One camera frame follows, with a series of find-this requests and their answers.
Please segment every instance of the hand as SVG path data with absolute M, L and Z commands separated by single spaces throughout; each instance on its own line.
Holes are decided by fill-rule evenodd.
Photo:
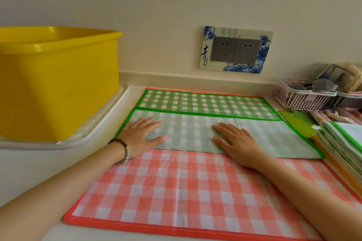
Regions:
M 159 136 L 151 140 L 145 140 L 146 136 L 155 128 L 162 125 L 162 121 L 152 123 L 153 117 L 149 119 L 141 118 L 133 125 L 129 120 L 123 127 L 117 138 L 122 139 L 127 143 L 130 149 L 130 159 L 141 156 L 144 152 L 152 149 L 153 147 L 165 142 L 167 136 Z
M 222 133 L 232 143 L 230 145 L 220 137 L 215 136 L 213 138 L 215 143 L 224 149 L 239 165 L 258 169 L 258 165 L 263 160 L 271 158 L 246 129 L 238 129 L 233 124 L 228 125 L 224 122 L 220 122 L 220 125 L 213 125 L 212 127 Z

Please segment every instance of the beaded bracelet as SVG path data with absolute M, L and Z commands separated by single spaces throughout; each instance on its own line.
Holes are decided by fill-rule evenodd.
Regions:
M 123 165 L 124 163 L 126 163 L 128 161 L 128 158 L 130 156 L 130 150 L 128 148 L 127 143 L 124 142 L 121 138 L 113 138 L 113 139 L 111 139 L 111 141 L 108 142 L 108 144 L 115 142 L 115 141 L 121 143 L 124 146 L 124 149 L 126 150 L 126 156 L 121 161 L 118 161 L 116 163 L 117 165 Z

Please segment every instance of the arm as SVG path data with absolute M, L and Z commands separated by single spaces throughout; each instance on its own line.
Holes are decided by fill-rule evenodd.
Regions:
M 145 140 L 162 124 L 152 121 L 153 118 L 143 118 L 132 126 L 129 121 L 118 136 L 128 144 L 130 159 L 165 141 L 166 137 Z M 113 142 L 2 206 L 1 239 L 41 240 L 93 182 L 124 156 L 123 146 Z
M 362 212 L 269 156 L 247 130 L 222 122 L 213 128 L 232 143 L 214 137 L 220 147 L 239 165 L 269 178 L 326 240 L 362 240 Z

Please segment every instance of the red gingham placemat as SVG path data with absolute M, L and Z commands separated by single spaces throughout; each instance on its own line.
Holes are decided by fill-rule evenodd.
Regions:
M 362 209 L 362 201 L 321 160 L 279 159 Z M 228 156 L 152 149 L 112 166 L 65 214 L 102 229 L 222 240 L 320 240 L 268 179 Z

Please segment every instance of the stack of cloths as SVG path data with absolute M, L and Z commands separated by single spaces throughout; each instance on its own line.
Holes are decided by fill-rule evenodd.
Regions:
M 318 142 L 362 186 L 362 125 L 325 122 Z

